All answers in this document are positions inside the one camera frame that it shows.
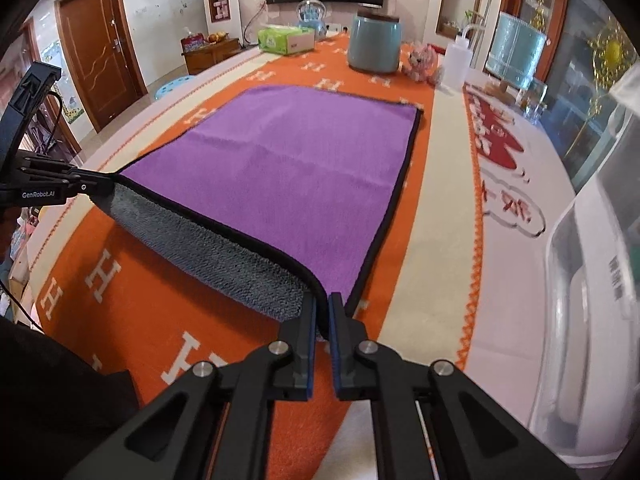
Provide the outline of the purple grey microfiber towel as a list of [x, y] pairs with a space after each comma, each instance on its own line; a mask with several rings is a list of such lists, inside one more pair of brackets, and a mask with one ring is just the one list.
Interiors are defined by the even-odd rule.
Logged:
[[94, 202], [185, 274], [268, 318], [303, 296], [356, 310], [401, 196], [422, 113], [302, 86], [242, 91], [112, 174]]

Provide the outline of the brown wooden door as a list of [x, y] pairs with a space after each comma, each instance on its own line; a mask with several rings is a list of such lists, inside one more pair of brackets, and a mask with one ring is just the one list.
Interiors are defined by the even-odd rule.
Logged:
[[124, 0], [55, 0], [64, 58], [94, 130], [147, 93]]

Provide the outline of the clear plastic storage box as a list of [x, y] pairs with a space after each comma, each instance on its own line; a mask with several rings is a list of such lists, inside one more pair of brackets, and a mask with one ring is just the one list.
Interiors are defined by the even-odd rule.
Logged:
[[613, 147], [546, 249], [544, 353], [529, 430], [581, 472], [639, 427], [639, 69], [611, 88]]

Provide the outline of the blue round stool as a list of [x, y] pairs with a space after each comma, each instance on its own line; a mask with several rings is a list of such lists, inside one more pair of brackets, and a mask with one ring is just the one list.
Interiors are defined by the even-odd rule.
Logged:
[[193, 79], [192, 75], [186, 75], [186, 76], [181, 76], [166, 82], [166, 84], [163, 84], [162, 86], [160, 86], [160, 88], [158, 88], [155, 91], [154, 100], [157, 101], [161, 99], [163, 96], [166, 96], [166, 94], [173, 92], [174, 90], [176, 90], [183, 84], [186, 84], [192, 79]]

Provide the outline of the wooden tv cabinet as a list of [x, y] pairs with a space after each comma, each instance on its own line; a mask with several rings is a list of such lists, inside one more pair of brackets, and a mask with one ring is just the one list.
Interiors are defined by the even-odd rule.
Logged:
[[186, 71], [189, 75], [194, 76], [204, 70], [208, 70], [232, 56], [237, 55], [241, 51], [239, 40], [236, 38], [226, 38], [216, 44], [206, 44], [196, 50], [183, 53], [184, 62], [186, 63]]

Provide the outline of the red snack package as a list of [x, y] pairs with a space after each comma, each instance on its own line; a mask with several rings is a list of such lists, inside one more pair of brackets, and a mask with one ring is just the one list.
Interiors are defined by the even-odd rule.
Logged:
[[180, 44], [182, 47], [182, 52], [188, 53], [206, 46], [207, 41], [201, 32], [191, 32], [190, 29], [185, 27], [184, 35], [180, 39]]

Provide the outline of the green tissue box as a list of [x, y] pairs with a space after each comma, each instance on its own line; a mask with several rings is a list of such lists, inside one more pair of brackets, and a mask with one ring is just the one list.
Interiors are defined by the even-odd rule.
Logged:
[[310, 28], [273, 25], [258, 32], [258, 47], [262, 52], [292, 55], [311, 51], [316, 37]]

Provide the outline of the white printed tablecloth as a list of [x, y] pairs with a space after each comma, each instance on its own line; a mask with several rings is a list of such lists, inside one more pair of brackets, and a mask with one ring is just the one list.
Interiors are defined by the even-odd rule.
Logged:
[[[548, 136], [480, 94], [351, 70], [345, 37], [278, 58], [251, 50], [199, 74], [122, 126], [89, 159], [113, 171], [239, 92], [302, 86], [410, 102], [424, 111], [390, 232], [357, 307], [369, 335], [405, 359], [461, 365], [521, 422], [544, 348], [544, 250], [574, 198]], [[44, 331], [102, 373], [129, 370], [142, 402], [190, 365], [238, 362], [277, 323], [221, 296], [77, 197], [43, 211], [27, 243], [24, 303]]]

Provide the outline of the snow globe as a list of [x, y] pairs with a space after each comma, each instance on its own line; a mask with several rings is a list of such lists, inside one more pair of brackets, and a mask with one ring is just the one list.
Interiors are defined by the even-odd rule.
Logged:
[[297, 25], [314, 31], [314, 40], [326, 38], [326, 6], [320, 0], [304, 0], [296, 8]]

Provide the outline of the blue ceramic jar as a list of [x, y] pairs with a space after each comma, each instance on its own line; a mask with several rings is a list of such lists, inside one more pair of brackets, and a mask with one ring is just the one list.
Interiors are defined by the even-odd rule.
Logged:
[[387, 75], [400, 63], [402, 29], [397, 16], [359, 8], [352, 20], [347, 63], [358, 72]]

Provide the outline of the pink plush toy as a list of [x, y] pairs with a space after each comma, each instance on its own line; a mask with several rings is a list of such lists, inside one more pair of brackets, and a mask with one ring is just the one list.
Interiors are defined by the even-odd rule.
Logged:
[[414, 82], [429, 84], [436, 88], [444, 78], [444, 68], [439, 65], [438, 54], [428, 44], [414, 44], [408, 60], [401, 66], [401, 73]]

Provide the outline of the white squeeze bottle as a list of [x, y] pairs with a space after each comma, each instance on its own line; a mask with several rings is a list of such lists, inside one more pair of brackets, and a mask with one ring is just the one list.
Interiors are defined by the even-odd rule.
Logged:
[[465, 82], [466, 74], [471, 65], [473, 51], [470, 49], [470, 40], [466, 36], [471, 25], [465, 26], [446, 47], [442, 67], [444, 76], [442, 83], [451, 90], [461, 90]]

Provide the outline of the light blue metal canister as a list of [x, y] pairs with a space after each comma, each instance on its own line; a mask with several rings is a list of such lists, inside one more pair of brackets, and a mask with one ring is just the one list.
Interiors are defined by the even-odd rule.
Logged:
[[547, 36], [540, 30], [500, 12], [485, 70], [515, 89], [527, 89], [546, 41]]

